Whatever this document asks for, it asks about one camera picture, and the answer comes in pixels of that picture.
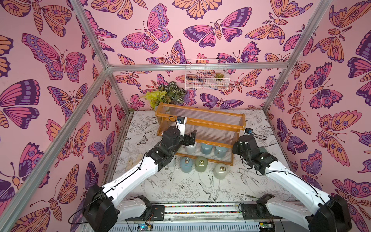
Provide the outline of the teal bottom-shelf tea canister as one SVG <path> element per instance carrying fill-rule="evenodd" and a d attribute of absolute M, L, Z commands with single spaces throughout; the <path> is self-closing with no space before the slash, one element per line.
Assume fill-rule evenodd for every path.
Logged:
<path fill-rule="evenodd" d="M 204 154 L 204 155 L 210 155 L 212 149 L 213 149 L 213 145 L 209 145 L 209 144 L 201 144 L 201 152 L 202 152 L 202 154 Z"/>

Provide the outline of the blue tea canister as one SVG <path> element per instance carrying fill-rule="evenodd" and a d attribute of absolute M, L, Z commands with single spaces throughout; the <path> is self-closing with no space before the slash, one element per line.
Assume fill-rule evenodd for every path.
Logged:
<path fill-rule="evenodd" d="M 189 157 L 183 157 L 180 160 L 180 169 L 183 173 L 190 173 L 193 169 L 193 160 Z"/>

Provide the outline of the pale grey-green tea canister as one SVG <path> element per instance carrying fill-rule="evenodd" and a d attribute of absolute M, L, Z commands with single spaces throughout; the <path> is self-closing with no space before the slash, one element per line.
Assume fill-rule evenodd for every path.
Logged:
<path fill-rule="evenodd" d="M 214 177 L 222 180 L 225 179 L 229 172 L 228 166 L 223 163 L 218 163 L 214 168 Z"/>

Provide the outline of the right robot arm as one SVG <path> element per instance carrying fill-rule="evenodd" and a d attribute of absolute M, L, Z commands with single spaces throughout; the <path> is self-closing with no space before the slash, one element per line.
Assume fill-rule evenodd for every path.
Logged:
<path fill-rule="evenodd" d="M 232 152 L 258 174 L 275 181 L 302 203 L 302 206 L 298 206 L 276 200 L 272 194 L 265 194 L 256 201 L 259 217 L 287 219 L 310 232 L 348 232 L 352 229 L 348 205 L 341 196 L 330 196 L 304 181 L 277 157 L 261 151 L 253 135 L 240 136 Z"/>

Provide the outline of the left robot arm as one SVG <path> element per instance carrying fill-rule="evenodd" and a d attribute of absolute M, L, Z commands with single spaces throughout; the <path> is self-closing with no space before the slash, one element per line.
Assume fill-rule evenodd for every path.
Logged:
<path fill-rule="evenodd" d="M 138 185 L 153 176 L 174 158 L 181 146 L 196 143 L 196 130 L 190 135 L 176 126 L 169 127 L 162 139 L 146 152 L 142 161 L 126 174 L 100 187 L 95 184 L 88 189 L 82 215 L 95 232 L 108 232 L 119 220 L 151 216 L 152 204 L 144 196 L 130 201 L 125 197 Z"/>

